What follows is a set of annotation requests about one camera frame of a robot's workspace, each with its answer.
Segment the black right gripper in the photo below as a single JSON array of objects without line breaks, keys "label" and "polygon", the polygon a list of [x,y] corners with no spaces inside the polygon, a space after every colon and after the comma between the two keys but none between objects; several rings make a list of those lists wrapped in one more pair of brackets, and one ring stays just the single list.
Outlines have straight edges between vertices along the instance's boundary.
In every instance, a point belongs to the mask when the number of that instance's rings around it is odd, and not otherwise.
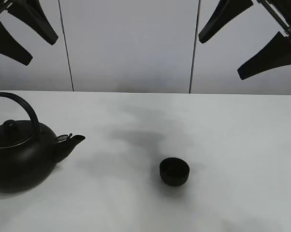
[{"label": "black right gripper", "polygon": [[[278,32],[255,56],[238,68],[240,79],[291,65],[291,0],[258,0],[287,36]],[[227,23],[253,5],[251,0],[220,0],[198,37],[203,44],[209,41]]]}]

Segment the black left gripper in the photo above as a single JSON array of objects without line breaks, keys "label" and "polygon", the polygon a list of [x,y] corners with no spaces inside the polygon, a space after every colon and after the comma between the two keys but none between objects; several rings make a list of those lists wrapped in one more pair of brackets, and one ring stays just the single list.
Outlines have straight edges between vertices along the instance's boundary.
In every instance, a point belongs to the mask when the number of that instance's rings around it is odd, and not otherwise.
[{"label": "black left gripper", "polygon": [[[58,40],[58,35],[47,20],[38,0],[0,0],[0,14],[9,14],[32,28],[50,45]],[[32,55],[21,46],[0,22],[0,54],[29,65]]]}]

